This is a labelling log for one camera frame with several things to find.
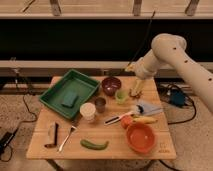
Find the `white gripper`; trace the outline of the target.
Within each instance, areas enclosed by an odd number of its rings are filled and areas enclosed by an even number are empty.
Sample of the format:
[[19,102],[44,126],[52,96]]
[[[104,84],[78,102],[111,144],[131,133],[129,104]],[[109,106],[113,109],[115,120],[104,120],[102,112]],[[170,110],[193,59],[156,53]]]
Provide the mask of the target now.
[[133,83],[133,86],[131,87],[131,89],[136,90],[136,94],[140,94],[142,92],[145,79],[150,79],[155,75],[154,72],[151,72],[145,68],[144,61],[142,58],[140,58],[135,63],[128,64],[127,67],[125,68],[125,71],[134,72],[138,78],[142,79],[142,80],[136,79]]

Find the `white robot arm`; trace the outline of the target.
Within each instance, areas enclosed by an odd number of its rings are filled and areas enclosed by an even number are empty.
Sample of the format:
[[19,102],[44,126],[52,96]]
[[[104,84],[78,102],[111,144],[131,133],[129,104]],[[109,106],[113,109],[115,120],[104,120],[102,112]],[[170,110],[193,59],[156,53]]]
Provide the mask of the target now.
[[149,52],[125,70],[144,80],[153,77],[163,65],[168,64],[213,114],[213,73],[192,60],[185,52],[186,46],[182,36],[158,34],[153,38]]

